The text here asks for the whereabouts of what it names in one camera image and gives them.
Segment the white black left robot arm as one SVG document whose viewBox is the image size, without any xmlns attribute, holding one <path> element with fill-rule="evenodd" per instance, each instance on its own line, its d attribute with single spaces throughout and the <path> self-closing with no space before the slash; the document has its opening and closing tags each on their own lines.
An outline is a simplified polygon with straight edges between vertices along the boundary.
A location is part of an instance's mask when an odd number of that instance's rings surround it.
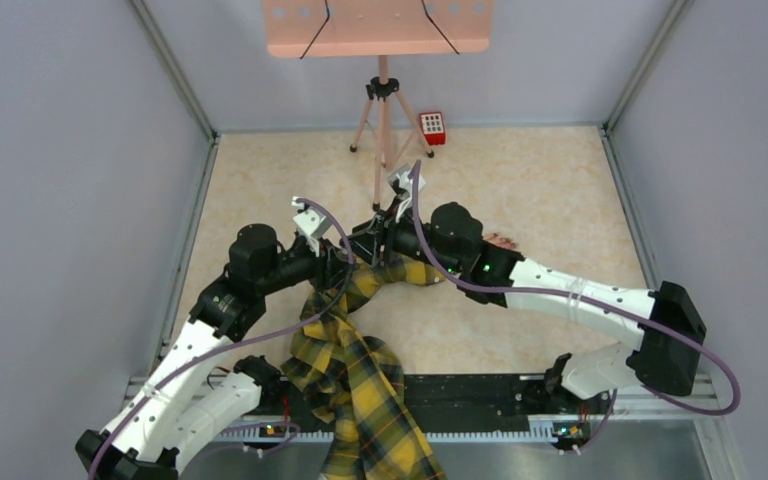
<svg viewBox="0 0 768 480">
<path fill-rule="evenodd" d="M 346 234 L 323 238 L 327 224 L 297 226 L 289 248 L 265 224 L 243 227 L 222 273 L 200 294 L 175 343 L 141 390 L 105 427 L 85 431 L 75 450 L 90 479 L 177 479 L 223 430 L 279 404 L 280 386 L 267 366 L 233 373 L 201 400 L 209 373 L 234 349 L 256 343 L 247 334 L 265 314 L 268 295 L 309 281 L 344 292 L 356 264 Z"/>
</svg>

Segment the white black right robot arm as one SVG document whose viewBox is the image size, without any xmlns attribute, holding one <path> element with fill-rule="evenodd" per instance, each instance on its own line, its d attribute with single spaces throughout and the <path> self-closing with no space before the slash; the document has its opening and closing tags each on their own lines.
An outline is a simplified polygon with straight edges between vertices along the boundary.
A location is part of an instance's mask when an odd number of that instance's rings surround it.
<svg viewBox="0 0 768 480">
<path fill-rule="evenodd" d="M 546 267 L 486 240 L 482 223 L 456 202 L 436 208 L 421 225 L 409 211 L 380 210 L 353 227 L 349 239 L 371 265 L 398 254 L 440 265 L 478 303 L 555 315 L 612 337 L 614 344 L 561 355 L 547 370 L 546 397 L 560 412 L 627 386 L 678 397 L 693 390 L 707 329 L 679 284 L 622 288 Z"/>
</svg>

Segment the mannequin hand painted nails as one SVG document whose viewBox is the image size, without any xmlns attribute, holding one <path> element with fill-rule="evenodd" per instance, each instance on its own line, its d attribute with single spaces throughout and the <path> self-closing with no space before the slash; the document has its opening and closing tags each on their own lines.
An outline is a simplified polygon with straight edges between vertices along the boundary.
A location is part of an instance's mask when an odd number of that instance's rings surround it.
<svg viewBox="0 0 768 480">
<path fill-rule="evenodd" d="M 483 237 L 483 240 L 499 248 L 504 248 L 508 250 L 516 250 L 518 248 L 518 244 L 513 239 L 506 237 L 504 235 L 501 235 L 497 232 L 486 234 Z"/>
</svg>

